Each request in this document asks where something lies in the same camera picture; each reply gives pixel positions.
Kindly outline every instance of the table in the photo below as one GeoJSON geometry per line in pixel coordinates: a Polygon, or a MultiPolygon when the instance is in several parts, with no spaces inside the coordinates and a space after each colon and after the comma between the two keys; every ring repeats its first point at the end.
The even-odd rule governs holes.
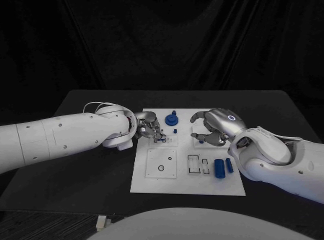
{"type": "MultiPolygon", "coordinates": [[[[226,108],[247,127],[320,143],[286,93],[265,91],[74,90],[55,116],[77,114],[88,102],[111,102],[133,112],[143,108],[226,108]]],[[[240,213],[296,231],[324,229],[324,205],[253,182],[241,175],[247,196],[130,193],[134,147],[104,147],[19,169],[0,197],[0,211],[37,211],[130,216],[149,210],[189,207],[240,213]]]]}

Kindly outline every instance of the black backdrop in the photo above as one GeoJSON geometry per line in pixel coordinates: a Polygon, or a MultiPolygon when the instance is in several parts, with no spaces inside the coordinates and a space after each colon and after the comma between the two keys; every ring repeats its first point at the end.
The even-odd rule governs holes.
{"type": "Polygon", "coordinates": [[[0,124],[71,89],[281,89],[324,141],[324,0],[0,1],[0,124]]]}

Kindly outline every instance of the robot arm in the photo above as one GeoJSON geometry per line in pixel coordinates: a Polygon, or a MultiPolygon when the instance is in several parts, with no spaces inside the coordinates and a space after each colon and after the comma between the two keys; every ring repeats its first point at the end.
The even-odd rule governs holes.
{"type": "Polygon", "coordinates": [[[204,118],[211,134],[191,136],[214,146],[230,141],[228,155],[246,178],[324,204],[324,144],[275,135],[260,127],[247,129],[239,116],[224,109],[195,113],[191,122],[197,118],[204,118]]]}
{"type": "Polygon", "coordinates": [[[0,173],[95,148],[133,146],[136,135],[163,138],[153,112],[134,113],[120,105],[43,120],[0,126],[0,173]]]}

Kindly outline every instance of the white board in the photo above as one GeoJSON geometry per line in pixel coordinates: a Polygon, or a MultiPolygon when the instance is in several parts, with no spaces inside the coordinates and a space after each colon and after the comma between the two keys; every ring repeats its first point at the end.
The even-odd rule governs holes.
{"type": "Polygon", "coordinates": [[[192,114],[208,110],[191,108],[143,109],[143,111],[156,113],[163,130],[162,133],[168,137],[165,142],[153,142],[152,139],[145,137],[137,141],[130,185],[132,193],[246,195],[236,162],[227,154],[228,143],[223,147],[215,147],[208,143],[200,143],[191,137],[192,131],[197,131],[198,134],[208,134],[208,130],[202,125],[202,119],[198,119],[194,124],[189,123],[192,114]],[[172,110],[176,111],[178,124],[168,126],[165,124],[165,117],[171,114],[172,110]],[[218,179],[214,176],[214,159],[226,161],[226,158],[231,160],[234,172],[228,173],[227,166],[224,165],[226,178],[218,179]],[[192,169],[198,167],[200,173],[189,172],[189,167],[192,169]]]}

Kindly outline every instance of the metallic robot hand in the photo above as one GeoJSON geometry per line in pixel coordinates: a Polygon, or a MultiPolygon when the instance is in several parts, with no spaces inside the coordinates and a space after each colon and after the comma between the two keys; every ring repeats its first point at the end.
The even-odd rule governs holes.
{"type": "Polygon", "coordinates": [[[230,110],[221,108],[197,112],[191,117],[191,123],[197,119],[204,119],[204,126],[211,133],[192,133],[191,136],[218,147],[226,144],[227,140],[231,142],[247,129],[240,117],[230,110]]]}
{"type": "Polygon", "coordinates": [[[134,137],[139,139],[140,137],[163,139],[165,134],[160,133],[159,122],[156,119],[156,113],[152,111],[142,111],[134,113],[137,118],[137,130],[134,137]]]}

